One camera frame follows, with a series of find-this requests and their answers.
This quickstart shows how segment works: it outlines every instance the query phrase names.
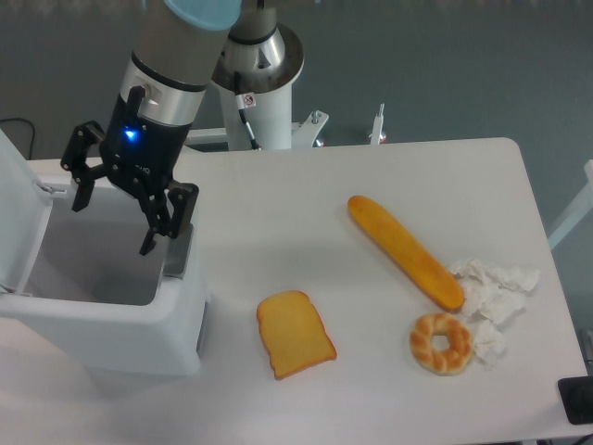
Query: bagel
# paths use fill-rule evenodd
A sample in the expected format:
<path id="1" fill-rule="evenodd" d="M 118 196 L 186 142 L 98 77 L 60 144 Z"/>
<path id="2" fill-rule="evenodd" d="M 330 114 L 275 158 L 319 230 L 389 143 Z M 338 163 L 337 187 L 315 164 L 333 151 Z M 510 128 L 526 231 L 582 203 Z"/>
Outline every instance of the bagel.
<path id="1" fill-rule="evenodd" d="M 433 336 L 447 336 L 449 347 L 436 350 Z M 448 313 L 428 313 L 420 317 L 410 333 L 410 348 L 414 358 L 424 368 L 438 375 L 455 375 L 472 358 L 472 334 Z"/>

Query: bread slice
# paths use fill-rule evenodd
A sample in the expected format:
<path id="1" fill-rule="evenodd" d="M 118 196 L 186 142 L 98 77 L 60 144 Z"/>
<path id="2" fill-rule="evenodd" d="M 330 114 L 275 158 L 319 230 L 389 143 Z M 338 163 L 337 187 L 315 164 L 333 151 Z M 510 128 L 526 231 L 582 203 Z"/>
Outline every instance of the bread slice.
<path id="1" fill-rule="evenodd" d="M 337 357 L 321 317 L 303 292 L 267 297 L 258 305 L 257 316 L 276 380 Z"/>

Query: gray floor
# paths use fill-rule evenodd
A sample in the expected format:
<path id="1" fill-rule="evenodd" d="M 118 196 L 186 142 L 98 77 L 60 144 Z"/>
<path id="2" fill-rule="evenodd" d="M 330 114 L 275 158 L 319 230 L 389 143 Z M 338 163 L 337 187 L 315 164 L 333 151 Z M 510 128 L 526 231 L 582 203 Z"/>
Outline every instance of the gray floor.
<path id="1" fill-rule="evenodd" d="M 390 142 L 515 140 L 546 227 L 585 185 L 583 165 L 593 158 L 593 2 L 319 3 L 280 17 L 306 51 L 295 120 L 314 108 L 329 113 L 328 145 L 364 143 L 385 102 Z M 77 4 L 88 7 L 72 11 Z M 140 14 L 135 0 L 0 0 L 0 119 L 35 122 L 35 158 L 61 156 L 77 123 L 107 124 Z M 196 127 L 221 125 L 209 91 Z M 2 128 L 25 153 L 28 129 Z M 577 328 L 593 326 L 591 247 L 593 215 L 554 251 Z"/>

